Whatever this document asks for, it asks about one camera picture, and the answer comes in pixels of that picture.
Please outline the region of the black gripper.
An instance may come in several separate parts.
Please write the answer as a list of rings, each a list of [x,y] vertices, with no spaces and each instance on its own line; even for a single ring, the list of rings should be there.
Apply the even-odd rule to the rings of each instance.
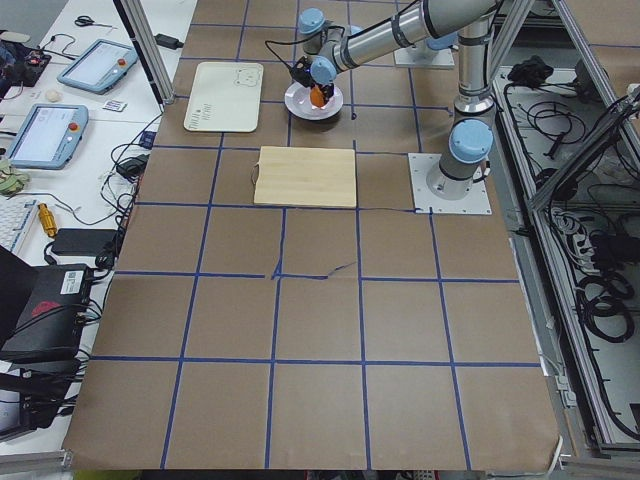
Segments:
[[[334,85],[316,82],[311,76],[311,65],[311,60],[302,56],[291,68],[291,78],[303,87],[309,88],[310,98],[315,98],[318,87],[322,93],[322,106],[326,106],[334,97]]]

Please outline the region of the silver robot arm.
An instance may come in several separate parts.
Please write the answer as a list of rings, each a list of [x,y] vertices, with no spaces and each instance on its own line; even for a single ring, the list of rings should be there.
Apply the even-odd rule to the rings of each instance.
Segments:
[[[444,49],[451,48],[458,41],[458,32],[454,31],[452,33],[446,34],[441,37],[433,38],[425,38],[416,42],[413,47],[418,51],[440,51]]]
[[[494,19],[500,1],[414,1],[390,17],[364,29],[326,19],[318,8],[298,17],[302,56],[287,67],[293,81],[307,88],[311,103],[326,106],[334,96],[335,80],[387,54],[400,66],[426,65],[441,50],[457,46],[458,93],[454,125],[472,120],[492,128],[495,100],[491,82]]]

